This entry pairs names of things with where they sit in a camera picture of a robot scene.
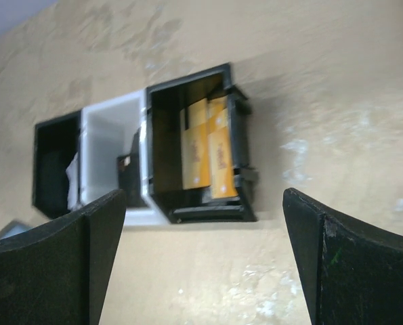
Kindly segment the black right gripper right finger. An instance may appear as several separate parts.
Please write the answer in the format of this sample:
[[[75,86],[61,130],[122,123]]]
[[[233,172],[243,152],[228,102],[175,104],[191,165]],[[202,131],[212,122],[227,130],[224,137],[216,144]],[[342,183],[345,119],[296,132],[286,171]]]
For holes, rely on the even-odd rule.
[[[295,188],[282,207],[313,324],[403,324],[403,236]]]

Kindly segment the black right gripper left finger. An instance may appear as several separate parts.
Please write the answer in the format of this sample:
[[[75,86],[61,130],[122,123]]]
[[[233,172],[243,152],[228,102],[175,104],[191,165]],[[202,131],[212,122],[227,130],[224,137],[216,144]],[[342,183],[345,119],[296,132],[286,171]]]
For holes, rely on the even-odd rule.
[[[125,211],[113,190],[0,240],[0,324],[98,324]]]

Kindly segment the grey card holder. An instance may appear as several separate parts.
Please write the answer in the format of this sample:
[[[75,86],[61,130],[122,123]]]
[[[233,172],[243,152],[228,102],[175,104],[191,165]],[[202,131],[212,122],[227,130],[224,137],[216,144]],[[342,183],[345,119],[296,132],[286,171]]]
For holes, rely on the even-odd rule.
[[[31,230],[32,227],[19,220],[12,220],[0,230],[0,240]]]

